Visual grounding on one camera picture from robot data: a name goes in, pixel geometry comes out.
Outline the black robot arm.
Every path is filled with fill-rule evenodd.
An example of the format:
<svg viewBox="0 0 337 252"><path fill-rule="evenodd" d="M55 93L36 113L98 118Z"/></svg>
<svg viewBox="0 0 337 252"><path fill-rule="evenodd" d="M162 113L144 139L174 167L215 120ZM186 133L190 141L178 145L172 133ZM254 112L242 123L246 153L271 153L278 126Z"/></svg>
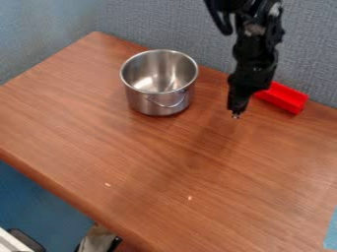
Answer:
<svg viewBox="0 0 337 252"><path fill-rule="evenodd" d="M254 93L270 88L286 33L282 0L203 0L223 35L237 34L235 69L227 77L227 110L238 118Z"/></svg>

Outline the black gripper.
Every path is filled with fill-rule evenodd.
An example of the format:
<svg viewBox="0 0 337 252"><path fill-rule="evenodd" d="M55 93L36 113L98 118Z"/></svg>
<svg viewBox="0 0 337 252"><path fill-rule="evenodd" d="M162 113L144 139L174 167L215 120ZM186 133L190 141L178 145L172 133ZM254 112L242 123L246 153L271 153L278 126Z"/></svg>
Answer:
<svg viewBox="0 0 337 252"><path fill-rule="evenodd" d="M250 94L271 85L278 65L278 43L278 37L269 32L263 35L247 35L243 31L237 33L233 47L237 65L227 79L227 109L234 119L246 110Z"/></svg>

